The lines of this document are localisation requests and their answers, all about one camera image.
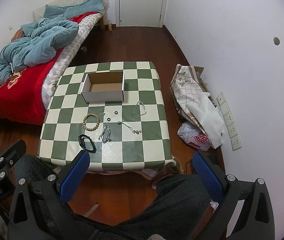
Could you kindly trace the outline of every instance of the open box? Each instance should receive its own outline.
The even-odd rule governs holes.
[[[124,101],[124,72],[88,73],[81,94],[87,103]]]

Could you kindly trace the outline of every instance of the red blanket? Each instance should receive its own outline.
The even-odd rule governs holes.
[[[70,20],[79,23],[87,15],[95,13],[98,12],[88,12]],[[22,123],[43,124],[46,113],[42,102],[43,81],[62,50],[59,49],[55,57],[45,64],[14,72],[10,80],[0,86],[0,118]]]

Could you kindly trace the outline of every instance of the door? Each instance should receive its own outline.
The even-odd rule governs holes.
[[[120,0],[120,26],[159,27],[163,0]]]

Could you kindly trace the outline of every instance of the table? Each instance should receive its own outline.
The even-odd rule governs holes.
[[[123,102],[84,101],[80,91],[86,73],[118,70],[125,73]],[[136,118],[132,113],[138,101],[144,103],[147,114]],[[142,106],[136,108],[135,114],[139,115],[140,111],[144,113]],[[87,113],[99,116],[100,126],[96,131],[88,132],[83,128]],[[134,134],[118,121],[142,133]],[[95,124],[96,119],[89,117],[86,126],[95,127]],[[111,129],[112,141],[102,143],[98,137],[105,124]],[[90,153],[88,172],[139,171],[152,178],[168,164],[176,172],[180,170],[179,161],[171,155],[159,76],[152,62],[96,63],[65,70],[47,109],[37,155],[45,162],[64,166],[81,150],[78,143],[81,134],[90,136],[97,149],[96,153]]]

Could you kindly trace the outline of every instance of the power outlet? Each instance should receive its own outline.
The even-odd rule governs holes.
[[[226,101],[222,92],[218,95],[217,100],[219,105],[223,104]]]
[[[230,111],[229,105],[227,104],[226,101],[220,105],[220,109],[222,116],[225,116]]]
[[[223,116],[223,118],[224,118],[224,122],[226,126],[229,126],[232,123],[234,123],[234,119],[233,119],[231,112],[228,112],[225,116]]]
[[[227,131],[229,133],[230,138],[238,134],[238,129],[236,128],[235,123],[232,123],[230,126],[228,126]]]
[[[232,149],[235,151],[236,149],[239,149],[242,147],[241,141],[240,141],[240,136],[237,134],[233,138],[231,138],[231,145]]]

